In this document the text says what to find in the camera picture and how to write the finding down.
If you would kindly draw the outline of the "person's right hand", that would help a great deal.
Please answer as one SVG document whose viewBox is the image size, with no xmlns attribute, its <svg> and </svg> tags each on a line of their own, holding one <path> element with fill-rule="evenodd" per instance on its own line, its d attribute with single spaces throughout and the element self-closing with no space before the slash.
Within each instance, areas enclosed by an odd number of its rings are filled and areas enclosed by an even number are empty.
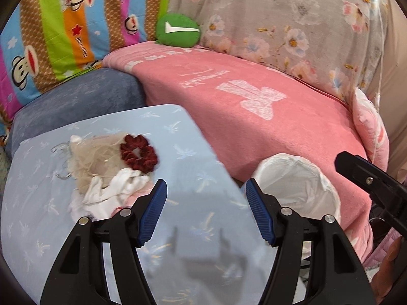
<svg viewBox="0 0 407 305">
<path fill-rule="evenodd" d="M 403 237 L 398 237 L 391 245 L 383 259 L 379 271 L 370 283 L 376 304 L 380 304 L 390 292 L 395 282 L 395 260 L 400 252 Z"/>
</svg>

